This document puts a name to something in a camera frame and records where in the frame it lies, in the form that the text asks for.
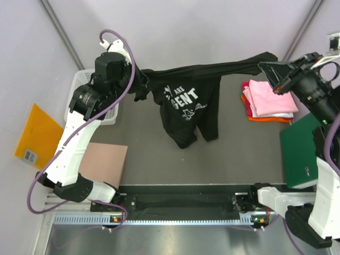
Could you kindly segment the black printed t-shirt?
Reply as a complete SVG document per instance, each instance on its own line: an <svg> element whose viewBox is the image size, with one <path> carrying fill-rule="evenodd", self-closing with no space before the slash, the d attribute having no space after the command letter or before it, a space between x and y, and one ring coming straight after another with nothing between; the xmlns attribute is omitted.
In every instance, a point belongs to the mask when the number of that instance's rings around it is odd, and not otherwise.
<svg viewBox="0 0 340 255"><path fill-rule="evenodd" d="M145 100L152 93L159 105L165 132L177 146L185 149L197 140L199 130L207 141L218 139L220 82L230 74L258 75L260 62L274 62L270 52L233 62L199 64L154 71L136 68L130 94L134 101Z"/></svg>

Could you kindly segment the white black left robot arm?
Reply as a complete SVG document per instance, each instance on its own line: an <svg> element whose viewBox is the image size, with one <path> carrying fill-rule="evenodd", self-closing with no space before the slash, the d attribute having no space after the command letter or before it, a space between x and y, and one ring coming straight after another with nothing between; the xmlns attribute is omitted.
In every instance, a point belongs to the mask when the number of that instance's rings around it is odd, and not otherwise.
<svg viewBox="0 0 340 255"><path fill-rule="evenodd" d="M106 51L95 60L90 81L75 89L69 104L66 126L54 157L36 175L35 182L52 189L66 201L100 201L108 210L120 206L116 188L83 177L79 168L94 132L130 90L135 61L128 44L118 39L101 43Z"/></svg>

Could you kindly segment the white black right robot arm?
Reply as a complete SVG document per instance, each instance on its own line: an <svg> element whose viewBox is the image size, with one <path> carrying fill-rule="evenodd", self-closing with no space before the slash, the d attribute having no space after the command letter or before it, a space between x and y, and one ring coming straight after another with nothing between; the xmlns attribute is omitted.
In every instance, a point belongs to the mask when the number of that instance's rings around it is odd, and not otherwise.
<svg viewBox="0 0 340 255"><path fill-rule="evenodd" d="M310 53L291 62L259 64L274 94L293 93L309 110L294 124L297 132L285 130L280 141L285 170L306 178L300 188L316 190L285 193L256 183L249 188L248 204L254 210L270 208L293 235L316 249L339 240L339 88L321 76L321 69L335 60L336 55Z"/></svg>

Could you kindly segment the light pink folded t-shirt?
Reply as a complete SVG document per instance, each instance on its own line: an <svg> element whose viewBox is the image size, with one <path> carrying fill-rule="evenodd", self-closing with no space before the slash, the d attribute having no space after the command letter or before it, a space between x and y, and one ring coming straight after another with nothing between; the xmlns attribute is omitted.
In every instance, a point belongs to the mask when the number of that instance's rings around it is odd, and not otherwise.
<svg viewBox="0 0 340 255"><path fill-rule="evenodd" d="M299 111L290 92L278 95L266 81L250 80L249 91L258 116Z"/></svg>

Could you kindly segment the white perforated plastic basket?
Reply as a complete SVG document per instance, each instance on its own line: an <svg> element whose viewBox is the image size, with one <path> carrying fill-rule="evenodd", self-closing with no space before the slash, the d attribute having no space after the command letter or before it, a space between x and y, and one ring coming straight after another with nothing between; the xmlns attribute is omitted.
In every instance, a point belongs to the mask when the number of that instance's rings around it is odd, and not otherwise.
<svg viewBox="0 0 340 255"><path fill-rule="evenodd" d="M115 95L102 95L100 89L94 86L94 72L94 69L87 69L74 75L64 113L65 121L71 113L80 114L80 117L87 121L115 100Z"/></svg>

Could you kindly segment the magenta folded t-shirt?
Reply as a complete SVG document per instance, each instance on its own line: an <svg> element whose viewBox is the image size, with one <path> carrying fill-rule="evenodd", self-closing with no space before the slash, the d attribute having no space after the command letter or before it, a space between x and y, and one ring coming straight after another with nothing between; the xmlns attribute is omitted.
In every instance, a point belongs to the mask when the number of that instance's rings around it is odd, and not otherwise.
<svg viewBox="0 0 340 255"><path fill-rule="evenodd" d="M241 99L245 105L246 108L246 114L248 118L253 118L253 111L252 111L252 105L251 105L251 96L249 94L249 82L244 81L242 83L242 96Z"/></svg>

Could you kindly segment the white folded t-shirt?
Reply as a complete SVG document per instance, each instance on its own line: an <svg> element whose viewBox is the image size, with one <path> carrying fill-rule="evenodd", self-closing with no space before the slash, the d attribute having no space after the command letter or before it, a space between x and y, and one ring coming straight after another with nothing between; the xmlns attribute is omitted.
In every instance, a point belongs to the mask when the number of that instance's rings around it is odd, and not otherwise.
<svg viewBox="0 0 340 255"><path fill-rule="evenodd" d="M283 117L283 118L293 118L293 113L275 113L269 115L258 116L255 108L252 105L253 117Z"/></svg>

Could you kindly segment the orange folded t-shirt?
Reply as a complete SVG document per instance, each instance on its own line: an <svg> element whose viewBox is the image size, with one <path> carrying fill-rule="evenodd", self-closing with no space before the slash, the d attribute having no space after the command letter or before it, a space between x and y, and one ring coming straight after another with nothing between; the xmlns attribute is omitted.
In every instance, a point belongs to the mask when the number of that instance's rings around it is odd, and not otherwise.
<svg viewBox="0 0 340 255"><path fill-rule="evenodd" d="M241 100L242 103L245 106L246 110L246 116L249 121L254 121L254 122L279 122L279 123L289 123L292 121L292 118L283 118L283 117L253 117L250 103L245 97L245 95L241 95Z"/></svg>

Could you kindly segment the pink cardboard sheet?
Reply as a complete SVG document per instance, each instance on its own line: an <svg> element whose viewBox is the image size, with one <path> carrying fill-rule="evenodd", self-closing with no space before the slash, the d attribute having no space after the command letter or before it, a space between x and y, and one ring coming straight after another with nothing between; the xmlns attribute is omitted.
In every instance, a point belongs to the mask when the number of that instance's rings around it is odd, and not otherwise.
<svg viewBox="0 0 340 255"><path fill-rule="evenodd" d="M82 158L79 173L89 180L118 188L127 151L128 146L91 142Z"/></svg>

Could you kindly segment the orange padded envelope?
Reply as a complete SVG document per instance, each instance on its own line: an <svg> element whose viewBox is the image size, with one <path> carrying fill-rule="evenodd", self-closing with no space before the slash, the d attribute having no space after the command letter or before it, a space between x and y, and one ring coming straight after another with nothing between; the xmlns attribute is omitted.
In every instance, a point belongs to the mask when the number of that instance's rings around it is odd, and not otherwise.
<svg viewBox="0 0 340 255"><path fill-rule="evenodd" d="M43 169L55 155L63 128L33 104L14 155L38 169Z"/></svg>

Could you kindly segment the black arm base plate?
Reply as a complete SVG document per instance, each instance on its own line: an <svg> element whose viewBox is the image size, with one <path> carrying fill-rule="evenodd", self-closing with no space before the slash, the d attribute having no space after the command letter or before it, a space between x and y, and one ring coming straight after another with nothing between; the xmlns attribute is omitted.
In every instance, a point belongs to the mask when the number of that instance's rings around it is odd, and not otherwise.
<svg viewBox="0 0 340 255"><path fill-rule="evenodd" d="M129 220L238 219L239 214L272 215L252 204L248 184L121 185L114 199Z"/></svg>

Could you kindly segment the aluminium rail frame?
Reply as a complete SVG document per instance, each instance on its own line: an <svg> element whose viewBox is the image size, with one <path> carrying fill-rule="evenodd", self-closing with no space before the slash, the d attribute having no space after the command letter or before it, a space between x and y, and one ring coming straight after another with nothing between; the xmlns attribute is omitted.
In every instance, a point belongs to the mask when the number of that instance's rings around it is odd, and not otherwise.
<svg viewBox="0 0 340 255"><path fill-rule="evenodd" d="M62 203L47 196L37 254L328 254L287 234L275 212L243 215L268 219L267 225L55 225L56 215L121 216L119 209L94 211L96 203Z"/></svg>

